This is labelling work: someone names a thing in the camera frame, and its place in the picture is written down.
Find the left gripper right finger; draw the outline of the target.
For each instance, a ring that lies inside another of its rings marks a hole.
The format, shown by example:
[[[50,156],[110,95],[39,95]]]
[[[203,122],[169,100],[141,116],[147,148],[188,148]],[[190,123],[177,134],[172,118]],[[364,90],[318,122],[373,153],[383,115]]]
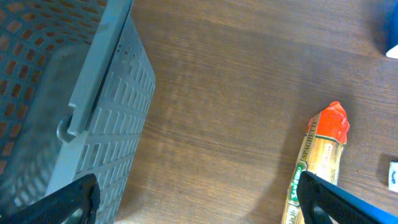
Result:
[[[397,217],[347,191],[304,171],[300,175],[297,197],[306,224],[397,223]]]

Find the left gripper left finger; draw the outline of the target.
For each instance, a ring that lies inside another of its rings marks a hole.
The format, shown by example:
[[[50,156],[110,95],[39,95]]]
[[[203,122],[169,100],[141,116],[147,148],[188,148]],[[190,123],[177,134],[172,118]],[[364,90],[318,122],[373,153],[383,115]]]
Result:
[[[94,224],[100,195],[96,176],[87,174],[21,211],[1,218],[1,223]]]

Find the teal tissue pack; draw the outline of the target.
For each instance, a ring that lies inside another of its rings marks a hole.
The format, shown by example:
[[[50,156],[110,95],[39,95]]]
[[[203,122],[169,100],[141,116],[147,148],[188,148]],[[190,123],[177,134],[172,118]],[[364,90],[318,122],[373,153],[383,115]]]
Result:
[[[389,164],[389,175],[388,175],[388,189],[398,193],[398,162],[392,161]]]

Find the orange spaghetti packet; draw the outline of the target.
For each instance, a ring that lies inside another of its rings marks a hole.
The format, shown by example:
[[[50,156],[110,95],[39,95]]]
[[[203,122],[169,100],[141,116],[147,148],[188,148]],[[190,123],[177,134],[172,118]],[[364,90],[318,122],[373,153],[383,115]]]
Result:
[[[282,223],[304,222],[297,194],[303,171],[309,171],[331,184],[338,183],[340,160],[347,144],[349,127],[346,111],[338,101],[330,103],[327,108],[311,117],[287,190]]]

